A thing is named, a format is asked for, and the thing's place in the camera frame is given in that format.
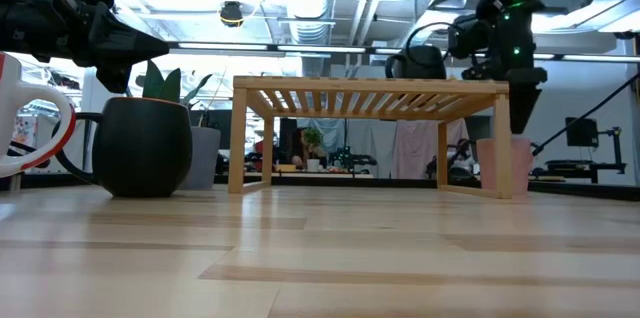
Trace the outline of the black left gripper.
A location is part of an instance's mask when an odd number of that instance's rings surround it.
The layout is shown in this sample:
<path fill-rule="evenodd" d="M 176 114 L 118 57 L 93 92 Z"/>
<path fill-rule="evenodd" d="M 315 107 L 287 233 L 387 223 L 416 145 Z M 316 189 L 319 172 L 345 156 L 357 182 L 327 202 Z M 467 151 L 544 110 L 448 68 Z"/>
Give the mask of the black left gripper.
<path fill-rule="evenodd" d="M 131 65 L 168 54 L 169 44 L 119 21 L 104 3 L 81 3 L 78 16 L 57 26 L 26 2 L 4 1 L 1 50 L 41 62 L 65 58 L 77 66 L 97 66 L 105 89 L 125 93 Z"/>

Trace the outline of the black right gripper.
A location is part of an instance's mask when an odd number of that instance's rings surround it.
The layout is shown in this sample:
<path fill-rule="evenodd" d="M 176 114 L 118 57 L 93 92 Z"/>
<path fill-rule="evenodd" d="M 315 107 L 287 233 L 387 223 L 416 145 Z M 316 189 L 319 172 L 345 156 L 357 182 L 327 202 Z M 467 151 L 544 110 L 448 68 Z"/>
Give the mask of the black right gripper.
<path fill-rule="evenodd" d="M 547 81 L 548 73 L 532 60 L 504 65 L 504 79 L 509 83 L 510 128 L 522 134 L 542 92 L 536 87 Z"/>

